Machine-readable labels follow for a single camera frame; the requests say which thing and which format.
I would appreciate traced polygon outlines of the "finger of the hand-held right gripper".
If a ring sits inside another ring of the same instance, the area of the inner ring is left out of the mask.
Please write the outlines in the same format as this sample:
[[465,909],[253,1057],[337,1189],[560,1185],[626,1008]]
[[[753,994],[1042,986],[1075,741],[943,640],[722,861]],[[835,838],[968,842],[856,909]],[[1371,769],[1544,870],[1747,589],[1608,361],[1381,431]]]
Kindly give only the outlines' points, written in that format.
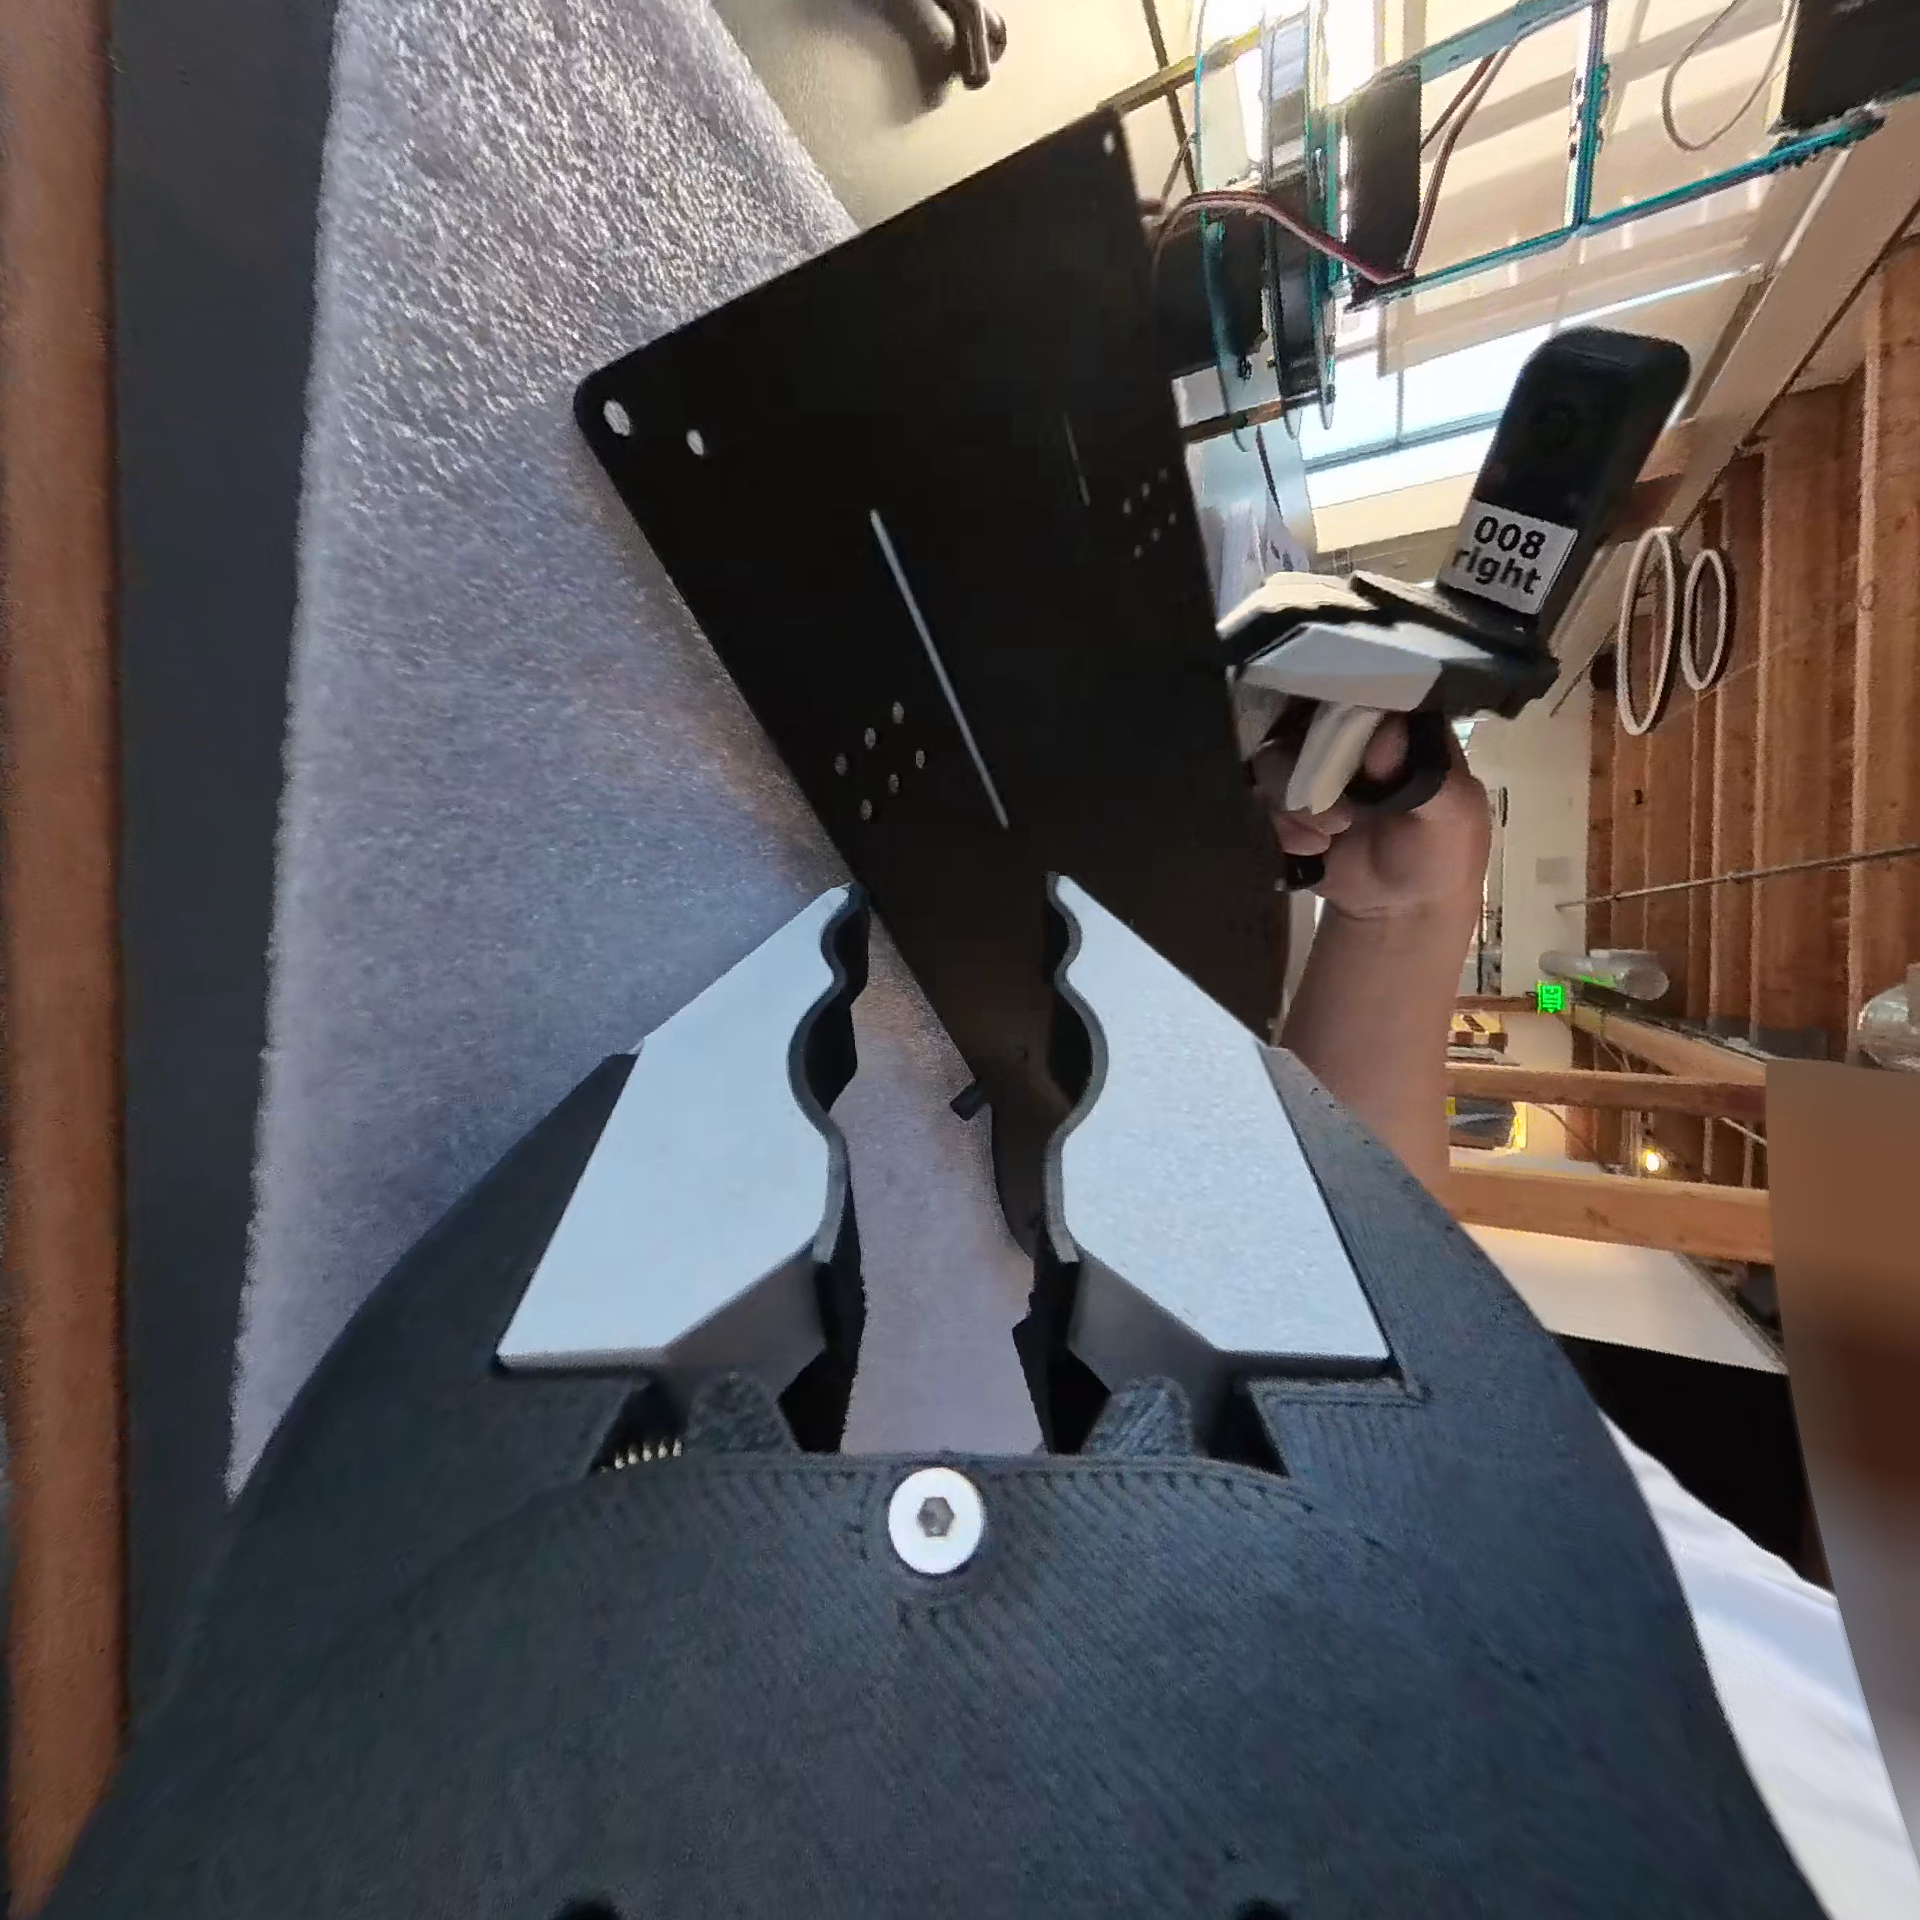
[[1256,655],[1236,675],[1236,693],[1345,704],[1368,711],[1417,711],[1443,677],[1443,634],[1419,622],[1347,624],[1315,621]]
[[1217,622],[1219,645],[1280,645],[1317,622],[1383,627],[1389,608],[1321,574],[1272,574]]

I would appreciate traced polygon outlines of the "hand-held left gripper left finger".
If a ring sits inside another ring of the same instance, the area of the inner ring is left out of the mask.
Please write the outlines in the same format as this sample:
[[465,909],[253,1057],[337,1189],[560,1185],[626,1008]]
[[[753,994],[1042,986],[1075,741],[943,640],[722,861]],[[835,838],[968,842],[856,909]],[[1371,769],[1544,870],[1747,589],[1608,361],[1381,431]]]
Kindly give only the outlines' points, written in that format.
[[872,909],[810,902],[650,1032],[496,1345],[516,1376],[637,1374],[674,1408],[755,1381],[843,1447],[867,1293],[849,1141]]

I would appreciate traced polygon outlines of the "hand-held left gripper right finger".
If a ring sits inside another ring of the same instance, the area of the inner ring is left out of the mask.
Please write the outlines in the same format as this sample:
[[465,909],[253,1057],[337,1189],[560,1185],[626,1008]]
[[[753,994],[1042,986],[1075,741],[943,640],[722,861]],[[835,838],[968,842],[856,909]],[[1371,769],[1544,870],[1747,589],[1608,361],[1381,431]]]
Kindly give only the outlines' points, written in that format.
[[1047,1067],[1020,1358],[1050,1455],[1139,1384],[1251,1455],[1258,1385],[1381,1385],[1389,1345],[1305,1154],[1279,1053],[1076,881],[1047,881]]

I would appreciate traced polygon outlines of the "black metal plate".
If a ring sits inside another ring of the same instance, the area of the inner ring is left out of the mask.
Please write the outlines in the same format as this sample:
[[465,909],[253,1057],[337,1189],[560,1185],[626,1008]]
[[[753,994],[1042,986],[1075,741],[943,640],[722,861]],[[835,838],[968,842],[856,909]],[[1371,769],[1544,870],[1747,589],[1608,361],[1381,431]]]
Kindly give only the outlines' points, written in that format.
[[589,373],[573,417],[957,1048],[1032,1250],[1051,877],[1258,1033],[1280,1008],[1117,115]]

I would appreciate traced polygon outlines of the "person's right forearm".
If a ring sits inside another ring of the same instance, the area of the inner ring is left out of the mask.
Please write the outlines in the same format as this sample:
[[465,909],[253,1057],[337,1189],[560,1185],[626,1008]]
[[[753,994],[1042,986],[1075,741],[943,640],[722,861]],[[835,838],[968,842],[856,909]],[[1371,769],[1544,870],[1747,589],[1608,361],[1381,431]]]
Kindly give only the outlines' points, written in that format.
[[1450,1026],[1477,909],[1327,904],[1282,1048],[1439,1200],[1450,1199]]

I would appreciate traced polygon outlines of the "person's right hand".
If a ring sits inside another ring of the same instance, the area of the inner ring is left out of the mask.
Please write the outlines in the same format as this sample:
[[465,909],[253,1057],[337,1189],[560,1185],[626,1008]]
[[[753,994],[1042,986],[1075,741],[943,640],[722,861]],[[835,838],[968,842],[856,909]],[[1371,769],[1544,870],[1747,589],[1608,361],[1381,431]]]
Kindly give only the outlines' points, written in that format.
[[1448,739],[1448,779],[1413,810],[1285,810],[1291,750],[1266,743],[1251,763],[1258,800],[1287,863],[1319,865],[1315,891],[1351,921],[1477,921],[1495,816],[1468,755]]

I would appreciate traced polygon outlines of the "white foam sheet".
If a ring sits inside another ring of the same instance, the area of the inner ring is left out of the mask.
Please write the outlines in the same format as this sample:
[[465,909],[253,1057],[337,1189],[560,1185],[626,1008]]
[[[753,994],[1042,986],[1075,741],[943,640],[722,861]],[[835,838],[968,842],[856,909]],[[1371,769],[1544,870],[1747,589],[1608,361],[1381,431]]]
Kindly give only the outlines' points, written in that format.
[[847,877],[572,415],[851,238],[713,6],[339,6],[235,1498],[415,1242]]

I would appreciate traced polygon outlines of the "small metal part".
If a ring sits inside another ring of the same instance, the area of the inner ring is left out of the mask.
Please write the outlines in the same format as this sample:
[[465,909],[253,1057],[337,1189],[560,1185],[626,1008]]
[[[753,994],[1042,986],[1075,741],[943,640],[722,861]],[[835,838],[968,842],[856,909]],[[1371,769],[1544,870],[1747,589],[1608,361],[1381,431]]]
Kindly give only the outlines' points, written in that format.
[[1005,53],[1005,23],[986,2],[856,2],[899,34],[925,95],[984,89]]

